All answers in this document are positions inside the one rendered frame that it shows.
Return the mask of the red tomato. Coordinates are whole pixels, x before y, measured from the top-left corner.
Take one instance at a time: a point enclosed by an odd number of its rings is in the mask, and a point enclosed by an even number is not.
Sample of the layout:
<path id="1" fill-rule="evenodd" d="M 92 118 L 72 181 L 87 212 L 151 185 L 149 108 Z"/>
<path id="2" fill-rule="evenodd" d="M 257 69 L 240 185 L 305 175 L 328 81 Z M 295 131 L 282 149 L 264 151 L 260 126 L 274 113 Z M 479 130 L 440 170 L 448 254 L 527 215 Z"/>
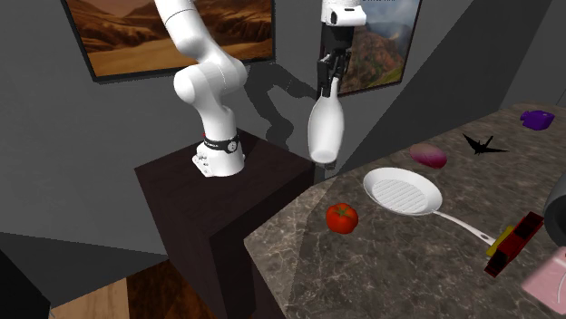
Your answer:
<path id="1" fill-rule="evenodd" d="M 338 234 L 349 234 L 358 225 L 358 214 L 346 203 L 330 206 L 326 213 L 327 226 Z"/>

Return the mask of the desert landscape wall picture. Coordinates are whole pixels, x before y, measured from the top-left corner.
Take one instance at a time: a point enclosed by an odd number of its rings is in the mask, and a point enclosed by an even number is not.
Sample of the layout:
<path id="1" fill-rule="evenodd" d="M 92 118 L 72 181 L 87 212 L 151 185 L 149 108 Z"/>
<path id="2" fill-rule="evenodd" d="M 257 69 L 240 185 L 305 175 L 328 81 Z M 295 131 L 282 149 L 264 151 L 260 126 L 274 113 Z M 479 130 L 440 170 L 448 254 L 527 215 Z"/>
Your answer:
<path id="1" fill-rule="evenodd" d="M 275 0 L 192 0 L 215 42 L 244 63 L 275 57 Z M 154 0 L 60 0 L 96 82 L 169 73 L 196 61 L 175 47 Z"/>

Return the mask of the dark robot stand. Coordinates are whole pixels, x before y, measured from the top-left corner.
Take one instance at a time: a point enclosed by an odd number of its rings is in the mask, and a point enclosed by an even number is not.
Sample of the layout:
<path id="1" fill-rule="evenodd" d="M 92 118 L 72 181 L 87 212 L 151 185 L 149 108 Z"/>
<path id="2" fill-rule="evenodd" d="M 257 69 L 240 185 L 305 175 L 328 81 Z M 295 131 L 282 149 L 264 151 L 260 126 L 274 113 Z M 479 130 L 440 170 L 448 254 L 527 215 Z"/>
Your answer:
<path id="1" fill-rule="evenodd" d="M 167 255 L 218 319 L 286 319 L 244 239 L 314 183 L 315 165 L 245 131 L 245 167 L 206 178 L 195 146 L 136 168 Z"/>

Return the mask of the pink red onion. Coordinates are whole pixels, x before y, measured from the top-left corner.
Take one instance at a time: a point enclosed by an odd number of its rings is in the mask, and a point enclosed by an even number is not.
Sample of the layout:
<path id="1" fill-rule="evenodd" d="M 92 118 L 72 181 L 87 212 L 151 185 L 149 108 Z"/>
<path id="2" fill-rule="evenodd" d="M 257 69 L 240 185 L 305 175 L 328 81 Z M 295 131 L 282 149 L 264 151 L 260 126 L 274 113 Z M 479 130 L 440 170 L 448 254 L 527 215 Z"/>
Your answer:
<path id="1" fill-rule="evenodd" d="M 409 148 L 411 158 L 422 165 L 433 169 L 441 169 L 447 163 L 446 154 L 438 147 L 429 143 L 417 143 Z"/>

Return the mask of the mountain landscape wall picture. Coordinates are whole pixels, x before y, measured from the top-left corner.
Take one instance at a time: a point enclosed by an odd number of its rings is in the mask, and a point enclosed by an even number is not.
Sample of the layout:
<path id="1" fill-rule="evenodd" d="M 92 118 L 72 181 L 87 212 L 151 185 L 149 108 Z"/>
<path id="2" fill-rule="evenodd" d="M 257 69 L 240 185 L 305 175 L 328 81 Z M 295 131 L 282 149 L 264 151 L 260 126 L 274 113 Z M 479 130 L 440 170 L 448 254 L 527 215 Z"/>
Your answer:
<path id="1" fill-rule="evenodd" d="M 402 81 L 421 3 L 422 0 L 322 0 L 321 24 L 353 27 L 351 57 L 337 95 Z"/>

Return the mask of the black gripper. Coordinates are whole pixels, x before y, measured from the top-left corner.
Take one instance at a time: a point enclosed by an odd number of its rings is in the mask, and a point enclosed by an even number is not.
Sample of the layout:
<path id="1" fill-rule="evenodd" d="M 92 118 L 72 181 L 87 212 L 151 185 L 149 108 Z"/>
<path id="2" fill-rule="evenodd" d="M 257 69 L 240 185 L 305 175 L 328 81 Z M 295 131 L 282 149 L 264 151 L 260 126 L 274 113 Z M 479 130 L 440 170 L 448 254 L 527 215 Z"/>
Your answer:
<path id="1" fill-rule="evenodd" d="M 319 95 L 329 97 L 331 91 L 332 71 L 333 78 L 340 82 L 347 72 L 353 41 L 352 26 L 330 26 L 322 24 L 320 60 L 317 61 L 317 81 Z"/>

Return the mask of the grey cylinder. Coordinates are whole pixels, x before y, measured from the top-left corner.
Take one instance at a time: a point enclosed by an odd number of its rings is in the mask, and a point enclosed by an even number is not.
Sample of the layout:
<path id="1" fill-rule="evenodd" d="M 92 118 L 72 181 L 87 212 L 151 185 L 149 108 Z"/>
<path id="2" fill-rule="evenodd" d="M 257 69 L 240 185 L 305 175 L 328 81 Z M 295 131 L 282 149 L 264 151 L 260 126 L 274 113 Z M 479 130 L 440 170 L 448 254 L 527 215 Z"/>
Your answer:
<path id="1" fill-rule="evenodd" d="M 552 187 L 542 213 L 551 240 L 558 247 L 566 247 L 566 172 Z"/>

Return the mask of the white grill pan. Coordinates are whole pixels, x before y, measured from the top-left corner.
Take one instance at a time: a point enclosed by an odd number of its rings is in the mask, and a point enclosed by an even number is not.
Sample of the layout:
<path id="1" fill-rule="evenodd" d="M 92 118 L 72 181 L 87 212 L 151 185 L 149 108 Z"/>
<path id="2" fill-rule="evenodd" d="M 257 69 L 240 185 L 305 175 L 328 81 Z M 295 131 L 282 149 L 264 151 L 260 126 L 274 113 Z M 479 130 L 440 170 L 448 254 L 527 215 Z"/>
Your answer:
<path id="1" fill-rule="evenodd" d="M 443 205 L 440 189 L 426 177 L 408 169 L 384 167 L 365 174 L 363 187 L 366 194 L 380 207 L 397 215 L 420 217 L 435 214 L 466 229 L 487 245 L 495 243 L 493 237 L 462 220 L 439 210 Z"/>

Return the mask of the purple blocky object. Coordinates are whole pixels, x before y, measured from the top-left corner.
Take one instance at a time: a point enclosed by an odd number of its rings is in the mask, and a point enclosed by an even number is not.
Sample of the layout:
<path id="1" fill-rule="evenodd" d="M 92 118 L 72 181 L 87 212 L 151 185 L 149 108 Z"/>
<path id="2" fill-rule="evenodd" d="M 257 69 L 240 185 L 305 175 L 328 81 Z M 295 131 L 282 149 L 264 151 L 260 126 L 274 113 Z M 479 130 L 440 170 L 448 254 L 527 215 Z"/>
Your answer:
<path id="1" fill-rule="evenodd" d="M 549 128 L 555 115 L 547 111 L 525 111 L 520 121 L 522 125 L 534 131 L 543 131 Z"/>

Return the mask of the white bottle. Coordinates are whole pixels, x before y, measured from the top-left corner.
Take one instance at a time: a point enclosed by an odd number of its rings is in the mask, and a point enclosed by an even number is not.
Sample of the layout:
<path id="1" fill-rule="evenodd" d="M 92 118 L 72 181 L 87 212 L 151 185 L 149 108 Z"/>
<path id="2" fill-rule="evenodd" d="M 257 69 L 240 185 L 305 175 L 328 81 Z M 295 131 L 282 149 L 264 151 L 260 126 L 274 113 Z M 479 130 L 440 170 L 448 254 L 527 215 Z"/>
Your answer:
<path id="1" fill-rule="evenodd" d="M 321 95 L 317 99 L 307 125 L 310 158 L 321 164 L 334 162 L 342 144 L 345 120 L 337 98 L 339 83 L 340 80 L 334 77 L 329 96 Z"/>

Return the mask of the red and yellow box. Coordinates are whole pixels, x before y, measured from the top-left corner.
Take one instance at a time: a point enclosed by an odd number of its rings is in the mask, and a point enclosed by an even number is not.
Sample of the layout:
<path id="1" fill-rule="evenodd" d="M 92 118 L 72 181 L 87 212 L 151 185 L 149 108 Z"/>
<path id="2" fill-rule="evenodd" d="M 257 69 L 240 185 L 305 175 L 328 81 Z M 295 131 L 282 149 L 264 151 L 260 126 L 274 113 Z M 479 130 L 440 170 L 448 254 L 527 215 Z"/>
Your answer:
<path id="1" fill-rule="evenodd" d="M 486 251 L 490 260 L 484 271 L 492 277 L 498 276 L 542 227 L 543 220 L 531 211 L 516 226 L 507 227 Z"/>

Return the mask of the black bird figure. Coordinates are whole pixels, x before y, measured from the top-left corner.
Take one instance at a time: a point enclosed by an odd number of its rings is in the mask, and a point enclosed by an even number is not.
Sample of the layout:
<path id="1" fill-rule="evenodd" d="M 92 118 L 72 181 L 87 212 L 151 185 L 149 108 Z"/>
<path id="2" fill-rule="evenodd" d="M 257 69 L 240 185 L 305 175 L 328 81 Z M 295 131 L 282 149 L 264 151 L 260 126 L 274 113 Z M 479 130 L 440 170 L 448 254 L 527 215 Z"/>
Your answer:
<path id="1" fill-rule="evenodd" d="M 507 152 L 507 150 L 500 150 L 500 149 L 494 149 L 494 148 L 489 147 L 489 144 L 492 141 L 493 136 L 491 136 L 484 144 L 482 144 L 480 140 L 473 140 L 472 138 L 470 138 L 469 136 L 467 136 L 464 133 L 463 133 L 463 136 L 466 138 L 468 144 L 474 150 L 475 155 L 480 155 L 480 154 L 483 154 L 483 153 Z"/>

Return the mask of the pink box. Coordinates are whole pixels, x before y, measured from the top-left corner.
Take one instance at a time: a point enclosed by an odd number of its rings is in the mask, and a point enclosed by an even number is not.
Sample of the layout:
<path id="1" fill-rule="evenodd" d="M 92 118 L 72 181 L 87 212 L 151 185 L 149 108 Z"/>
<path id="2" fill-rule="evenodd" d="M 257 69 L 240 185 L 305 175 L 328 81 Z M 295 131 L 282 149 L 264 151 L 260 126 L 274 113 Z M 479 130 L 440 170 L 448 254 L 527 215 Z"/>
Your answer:
<path id="1" fill-rule="evenodd" d="M 523 282 L 522 289 L 558 314 L 566 314 L 566 246 L 535 269 Z"/>

